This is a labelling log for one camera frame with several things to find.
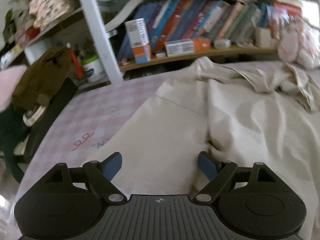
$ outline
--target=ribbed plate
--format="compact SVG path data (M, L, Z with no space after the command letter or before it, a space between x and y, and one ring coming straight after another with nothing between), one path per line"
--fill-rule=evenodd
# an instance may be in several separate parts
M133 195L129 203L109 207L87 232L70 240L249 240L227 228L208 206L187 196ZM300 240L290 236L285 240Z

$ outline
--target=pink checkered bedsheet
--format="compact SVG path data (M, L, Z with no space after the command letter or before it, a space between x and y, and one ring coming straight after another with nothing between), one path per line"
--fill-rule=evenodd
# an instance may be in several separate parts
M238 69L279 69L280 61L234 63ZM54 122L32 159L20 185L17 200L56 163L80 167L106 144L172 73L163 73L95 89L73 98ZM319 71L316 77L320 81ZM21 236L14 221L8 228Z

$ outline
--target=brown bag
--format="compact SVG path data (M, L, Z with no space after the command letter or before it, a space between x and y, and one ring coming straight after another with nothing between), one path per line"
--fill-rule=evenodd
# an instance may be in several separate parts
M71 57L66 47L47 50L27 68L12 94L12 104L34 110L39 98L51 99L60 89L70 69Z

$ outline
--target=green lid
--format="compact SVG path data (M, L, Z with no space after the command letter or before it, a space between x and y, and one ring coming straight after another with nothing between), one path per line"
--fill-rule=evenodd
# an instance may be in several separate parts
M85 57L84 59L81 60L81 65L87 65L87 64L89 64L91 62L96 61L97 59L99 59L98 55Z

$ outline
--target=pink pillow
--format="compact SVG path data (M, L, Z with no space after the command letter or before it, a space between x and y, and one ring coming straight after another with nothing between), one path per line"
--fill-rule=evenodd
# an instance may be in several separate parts
M27 66L20 65L0 72L0 112L4 111L11 101L11 96Z

